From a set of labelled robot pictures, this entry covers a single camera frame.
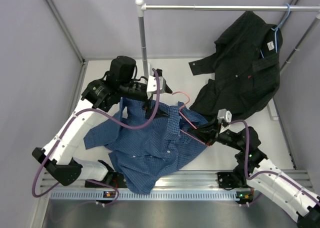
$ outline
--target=black bracket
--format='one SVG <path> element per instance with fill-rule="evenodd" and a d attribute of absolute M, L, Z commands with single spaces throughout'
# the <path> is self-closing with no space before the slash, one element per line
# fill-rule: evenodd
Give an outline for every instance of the black bracket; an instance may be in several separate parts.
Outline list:
<path fill-rule="evenodd" d="M 154 112 L 155 107 L 151 107 L 151 99 L 148 99 L 147 101 L 145 101 L 145 103 L 142 106 L 142 109 L 145 110 L 145 119 L 150 119 L 152 113 Z M 155 119 L 157 118 L 169 118 L 170 116 L 163 110 L 161 110 L 160 108 L 158 108 L 158 110 L 156 111 L 155 114 Z"/>
<path fill-rule="evenodd" d="M 308 207 L 309 213 L 305 216 L 298 214 L 297 226 L 299 228 L 319 228 L 320 227 L 320 207 L 316 204 L 314 207 Z"/>
<path fill-rule="evenodd" d="M 236 197 L 240 199 L 236 201 L 238 204 L 247 204 L 254 200 L 254 194 L 251 191 L 238 191 Z"/>
<path fill-rule="evenodd" d="M 246 178 L 243 175 L 237 175 L 237 173 L 237 168 L 232 172 L 218 172 L 219 188 L 226 190 L 234 188 L 249 188 L 249 186 L 247 186 Z"/>
<path fill-rule="evenodd" d="M 107 163 L 105 163 L 103 160 L 98 160 L 101 164 L 103 164 L 108 169 L 108 173 L 104 177 L 103 180 L 99 181 L 103 184 L 108 184 L 116 188 L 127 188 L 125 177 L 123 174 L 120 174 L 118 172 L 115 172 Z M 84 186 L 86 188 L 105 188 L 103 185 L 99 184 L 93 184 L 89 181 L 85 181 Z"/>
<path fill-rule="evenodd" d="M 41 164 L 46 157 L 45 150 L 35 148 L 32 156 Z M 55 159 L 52 161 L 48 159 L 44 167 L 53 178 L 64 186 L 72 184 L 80 176 L 82 169 L 82 165 L 75 162 L 74 159 L 71 159 L 68 165 L 59 165 Z"/>

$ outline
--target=cable tie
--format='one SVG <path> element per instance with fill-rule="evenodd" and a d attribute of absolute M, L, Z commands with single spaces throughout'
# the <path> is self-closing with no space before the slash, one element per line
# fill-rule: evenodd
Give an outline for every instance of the cable tie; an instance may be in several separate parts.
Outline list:
<path fill-rule="evenodd" d="M 273 179 L 273 182 L 272 182 L 272 188 L 274 187 L 274 184 L 275 184 L 275 182 L 276 182 L 276 180 L 282 175 L 282 173 L 283 173 L 283 171 L 281 170 L 279 173 L 278 173 L 278 175 L 276 175 L 275 177 L 274 177 L 274 179 Z"/>
<path fill-rule="evenodd" d="M 72 117 L 74 117 L 74 118 L 78 118 L 78 116 L 76 115 L 76 112 L 74 111 L 74 112 L 72 112 Z"/>
<path fill-rule="evenodd" d="M 59 142 L 62 141 L 62 139 L 60 139 L 60 137 L 58 136 L 58 134 L 55 135 L 55 139 L 58 140 Z"/>
<path fill-rule="evenodd" d="M 288 201 L 288 203 L 291 202 L 293 199 L 297 198 L 298 195 L 299 195 L 300 193 L 302 193 L 302 191 L 303 191 L 304 189 L 305 189 L 305 188 L 304 188 L 303 186 L 301 186 L 301 188 L 298 190 L 298 192 L 293 195 L 293 197 L 290 199 L 290 201 Z"/>

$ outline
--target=blue shirt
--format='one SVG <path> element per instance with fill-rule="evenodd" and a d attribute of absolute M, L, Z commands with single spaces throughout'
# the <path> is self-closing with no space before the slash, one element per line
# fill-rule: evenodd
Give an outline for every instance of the blue shirt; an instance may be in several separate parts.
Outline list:
<path fill-rule="evenodd" d="M 147 121 L 142 105 L 141 101 L 122 98 L 114 118 L 131 126 L 141 125 Z M 126 129 L 107 120 L 88 132 L 84 138 L 85 148 L 104 145 L 112 150 L 110 160 L 114 169 L 125 176 L 128 188 L 134 193 L 149 194 L 160 177 L 181 169 L 206 148 L 180 131 L 191 127 L 179 114 L 182 105 L 181 102 L 178 106 L 160 103 L 159 108 L 169 118 L 156 118 L 139 130 Z M 127 119 L 122 118 L 125 107 Z M 187 108 L 181 111 L 194 125 L 207 123 L 194 111 Z"/>

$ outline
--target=white floor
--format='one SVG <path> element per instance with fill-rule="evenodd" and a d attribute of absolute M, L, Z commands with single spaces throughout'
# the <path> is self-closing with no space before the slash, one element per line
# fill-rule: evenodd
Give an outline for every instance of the white floor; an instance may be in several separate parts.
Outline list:
<path fill-rule="evenodd" d="M 163 76 L 174 92 L 184 91 L 190 95 L 191 102 L 187 107 L 194 102 L 199 90 L 208 82 L 208 79 L 214 77 L 212 74 L 193 76 L 188 65 L 188 62 L 191 61 L 194 61 L 194 59 L 152 59 L 148 61 L 153 68 L 163 70 Z M 85 74 L 82 91 L 89 82 L 101 78 L 105 71 L 110 68 L 110 63 L 111 61 L 90 61 Z M 141 60 L 137 60 L 137 66 L 139 77 L 143 75 Z M 176 105 L 178 101 L 185 102 L 186 97 L 182 94 L 161 94 L 160 101 L 168 105 Z M 114 105 L 109 113 L 114 114 L 117 110 L 119 110 L 119 106 Z M 280 124 L 278 121 L 270 120 L 267 108 L 255 113 L 247 119 L 247 122 L 250 126 L 254 127 L 259 135 L 262 142 L 259 148 L 268 155 L 274 164 L 280 169 L 293 169 Z M 243 128 L 242 124 L 236 124 L 231 127 L 231 130 L 238 132 Z M 84 144 L 81 144 L 74 155 L 77 158 L 86 160 L 103 159 L 111 165 L 108 153 L 109 151 L 105 147 L 100 146 L 85 150 Z M 230 170 L 237 165 L 236 159 L 234 158 L 234 155 L 237 153 L 238 151 L 234 149 L 215 143 L 182 170 Z"/>

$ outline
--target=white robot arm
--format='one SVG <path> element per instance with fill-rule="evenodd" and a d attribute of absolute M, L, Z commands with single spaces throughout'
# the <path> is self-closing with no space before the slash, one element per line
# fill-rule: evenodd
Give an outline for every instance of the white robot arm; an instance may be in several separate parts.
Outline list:
<path fill-rule="evenodd" d="M 278 169 L 258 149 L 261 142 L 256 131 L 243 120 L 231 122 L 231 117 L 229 111 L 219 110 L 217 119 L 188 130 L 207 145 L 219 142 L 240 151 L 235 155 L 237 167 L 232 172 L 218 173 L 219 186 L 225 189 L 252 187 L 280 206 L 298 227 L 319 228 L 320 197 Z M 236 122 L 244 123 L 245 129 L 239 133 L 228 130 L 229 125 Z"/>
<path fill-rule="evenodd" d="M 156 70 L 155 76 L 143 77 L 147 80 L 145 84 L 139 83 L 136 77 L 132 78 L 136 68 L 135 60 L 129 57 L 119 56 L 114 59 L 110 71 L 106 72 L 103 78 L 88 84 L 72 115 L 57 135 L 46 146 L 36 148 L 32 152 L 33 157 L 62 185 L 70 185 L 79 179 L 101 181 L 106 178 L 109 171 L 113 171 L 103 161 L 80 160 L 73 155 L 85 135 L 97 124 L 102 115 L 113 119 L 106 112 L 112 105 L 118 103 L 121 97 L 144 101 L 141 108 L 146 110 L 146 118 L 149 119 L 145 125 L 154 117 L 157 118 L 160 110 L 151 107 L 153 94 L 157 93 L 159 100 L 158 94 L 172 93 L 172 91 L 166 85 L 161 70 Z"/>

